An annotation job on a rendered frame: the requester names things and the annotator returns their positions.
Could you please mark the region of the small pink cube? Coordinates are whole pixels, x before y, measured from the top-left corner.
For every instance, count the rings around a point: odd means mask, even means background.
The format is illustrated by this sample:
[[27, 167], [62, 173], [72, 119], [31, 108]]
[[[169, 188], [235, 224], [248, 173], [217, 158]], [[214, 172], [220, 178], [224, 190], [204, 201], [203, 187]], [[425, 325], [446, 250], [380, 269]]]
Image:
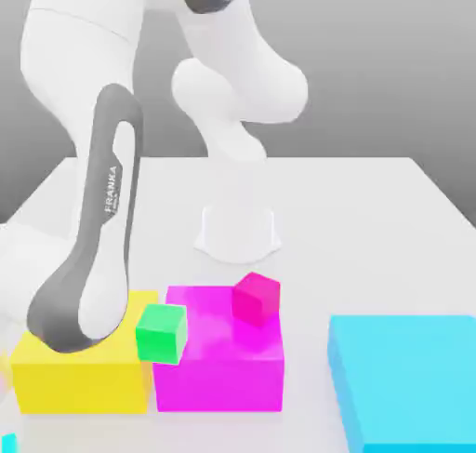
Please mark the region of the small pink cube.
[[235, 318], [252, 326], [264, 326], [280, 310], [281, 284], [259, 273], [248, 273], [231, 290]]

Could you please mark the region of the small green cube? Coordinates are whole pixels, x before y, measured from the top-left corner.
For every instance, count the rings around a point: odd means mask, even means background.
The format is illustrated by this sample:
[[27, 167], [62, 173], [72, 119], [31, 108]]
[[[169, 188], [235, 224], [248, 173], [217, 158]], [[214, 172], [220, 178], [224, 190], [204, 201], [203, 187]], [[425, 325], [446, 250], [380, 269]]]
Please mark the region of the small green cube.
[[179, 364], [188, 340], [187, 308], [175, 304], [148, 304], [136, 326], [140, 361]]

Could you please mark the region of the large magenta box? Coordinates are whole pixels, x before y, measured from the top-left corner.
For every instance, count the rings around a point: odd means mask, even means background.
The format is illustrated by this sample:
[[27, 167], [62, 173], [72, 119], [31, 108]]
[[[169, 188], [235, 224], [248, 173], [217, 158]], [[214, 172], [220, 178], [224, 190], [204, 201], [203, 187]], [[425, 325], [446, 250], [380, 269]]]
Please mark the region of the large magenta box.
[[160, 412], [279, 412], [284, 397], [280, 316], [262, 327], [231, 312], [229, 286], [171, 286], [167, 304], [187, 308], [178, 365], [153, 364]]

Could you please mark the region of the large yellow box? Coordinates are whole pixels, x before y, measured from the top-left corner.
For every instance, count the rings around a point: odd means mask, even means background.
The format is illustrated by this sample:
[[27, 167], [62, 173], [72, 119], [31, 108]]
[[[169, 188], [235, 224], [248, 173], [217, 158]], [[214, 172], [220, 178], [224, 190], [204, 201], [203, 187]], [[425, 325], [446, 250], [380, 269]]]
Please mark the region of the large yellow box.
[[131, 291], [121, 325], [78, 353], [56, 353], [26, 331], [10, 364], [22, 414], [141, 414], [148, 409], [152, 365], [138, 358], [136, 325], [156, 291]]

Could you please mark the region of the large cyan box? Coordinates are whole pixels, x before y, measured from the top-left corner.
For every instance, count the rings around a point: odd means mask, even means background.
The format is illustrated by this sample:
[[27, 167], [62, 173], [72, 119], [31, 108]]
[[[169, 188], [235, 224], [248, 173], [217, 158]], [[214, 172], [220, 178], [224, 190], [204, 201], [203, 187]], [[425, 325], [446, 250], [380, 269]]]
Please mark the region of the large cyan box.
[[334, 315], [327, 357], [350, 453], [476, 453], [476, 317]]

